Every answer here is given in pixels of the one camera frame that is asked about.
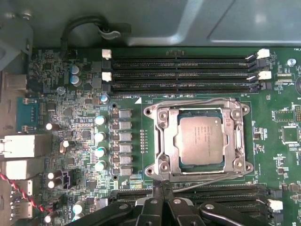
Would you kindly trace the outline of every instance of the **ram slot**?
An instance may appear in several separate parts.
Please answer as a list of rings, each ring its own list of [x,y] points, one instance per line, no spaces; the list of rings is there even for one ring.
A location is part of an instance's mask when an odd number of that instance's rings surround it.
[[[113,84],[113,94],[207,94],[207,93],[254,93],[261,89],[259,84],[245,83],[147,83],[147,84]]]
[[[149,80],[239,80],[247,81],[258,79],[257,73],[204,73],[200,70],[147,70],[147,71],[123,71],[112,74],[114,81],[149,81]]]
[[[133,69],[245,69],[248,72],[267,67],[265,59],[256,59],[252,62],[241,62],[241,60],[228,59],[137,59],[137,60],[113,60],[114,70]]]

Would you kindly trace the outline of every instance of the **screw hole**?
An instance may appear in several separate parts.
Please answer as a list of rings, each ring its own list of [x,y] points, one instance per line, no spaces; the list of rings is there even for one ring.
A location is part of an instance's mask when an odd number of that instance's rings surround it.
[[[152,169],[147,170],[148,175],[152,175],[153,173],[154,173],[154,171],[152,171]]]
[[[166,165],[163,165],[163,166],[162,166],[162,170],[167,170],[167,166],[166,166]]]

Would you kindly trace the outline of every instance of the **mounting screw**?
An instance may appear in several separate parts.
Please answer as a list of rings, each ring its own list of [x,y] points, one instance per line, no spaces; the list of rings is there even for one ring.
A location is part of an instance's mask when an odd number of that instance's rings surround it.
[[[211,205],[211,204],[207,204],[205,207],[208,210],[213,210],[214,209],[214,205]]]
[[[124,204],[124,205],[122,205],[122,206],[119,206],[119,209],[121,209],[121,210],[124,210],[124,209],[126,209],[127,208],[127,205],[126,204]]]
[[[175,203],[175,204],[180,204],[180,203],[181,203],[181,200],[179,200],[179,199],[174,199],[174,203]]]
[[[29,13],[24,13],[21,15],[21,17],[25,20],[30,20],[32,18],[31,14]]]
[[[236,165],[237,165],[237,167],[242,167],[243,166],[243,164],[241,162],[237,162]]]

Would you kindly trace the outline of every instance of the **gray metal surface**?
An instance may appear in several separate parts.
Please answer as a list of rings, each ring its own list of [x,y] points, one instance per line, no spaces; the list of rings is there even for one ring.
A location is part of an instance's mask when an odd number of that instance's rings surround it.
[[[36,47],[59,47],[66,23],[90,14],[129,26],[114,41],[129,46],[300,45],[300,10],[300,0],[0,1],[1,17],[31,15],[24,20],[33,27]],[[101,43],[92,24],[74,29],[69,40],[79,47]]]

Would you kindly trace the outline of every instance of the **capacitor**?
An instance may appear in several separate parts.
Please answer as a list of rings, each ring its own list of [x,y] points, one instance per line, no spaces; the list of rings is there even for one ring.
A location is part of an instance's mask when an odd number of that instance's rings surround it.
[[[106,138],[106,134],[104,132],[99,132],[94,135],[94,139],[96,143],[102,142],[103,140],[105,140],[105,138]]]
[[[65,87],[63,87],[63,86],[59,86],[59,87],[56,89],[56,92],[57,92],[58,95],[63,95],[63,94],[65,94],[66,89],[65,89]]]
[[[80,76],[79,67],[77,67],[76,65],[72,65],[72,67],[70,68],[70,72],[71,72],[71,74]]]
[[[61,177],[62,174],[63,174],[63,172],[62,172],[61,170],[58,170],[58,171],[56,171],[56,172],[48,173],[48,176],[47,176],[47,177],[48,177],[49,180],[52,180],[52,179],[54,179],[54,178]]]
[[[47,130],[55,130],[55,131],[58,131],[58,130],[60,130],[60,125],[59,124],[55,124],[55,123],[47,123],[47,125],[46,125],[46,129]]]
[[[72,208],[72,211],[73,211],[73,213],[75,213],[75,214],[80,214],[80,213],[84,210],[84,208],[85,208],[84,202],[82,202],[82,201],[77,201],[77,202],[74,204],[74,206],[73,206],[73,208]]]
[[[63,147],[75,147],[75,142],[73,140],[64,140],[63,141]]]
[[[96,172],[101,172],[106,168],[106,166],[107,166],[107,163],[105,161],[98,161],[95,164],[94,168],[95,168]]]
[[[106,104],[109,102],[109,97],[107,95],[101,95],[99,97],[100,101],[103,103],[103,104]]]
[[[73,84],[73,86],[75,86],[75,87],[81,85],[81,79],[80,79],[77,75],[71,76],[70,82],[71,82],[71,84]]]
[[[56,218],[58,216],[59,216],[59,212],[53,211],[44,218],[44,221],[45,221],[45,223],[49,224],[54,218]]]
[[[104,116],[97,116],[97,117],[95,118],[95,124],[96,124],[96,125],[101,126],[101,125],[105,124],[105,122],[106,122],[106,119],[105,119]]]
[[[99,147],[95,150],[95,156],[97,158],[101,158],[105,155],[106,152],[107,150],[104,147]]]
[[[82,218],[84,215],[85,215],[85,214],[83,214],[83,213],[76,214],[76,215],[74,216],[74,218],[72,219],[72,221],[78,220],[78,219]]]
[[[54,188],[56,186],[59,186],[63,183],[61,178],[55,178],[54,180],[51,180],[48,182],[48,187],[49,188]]]

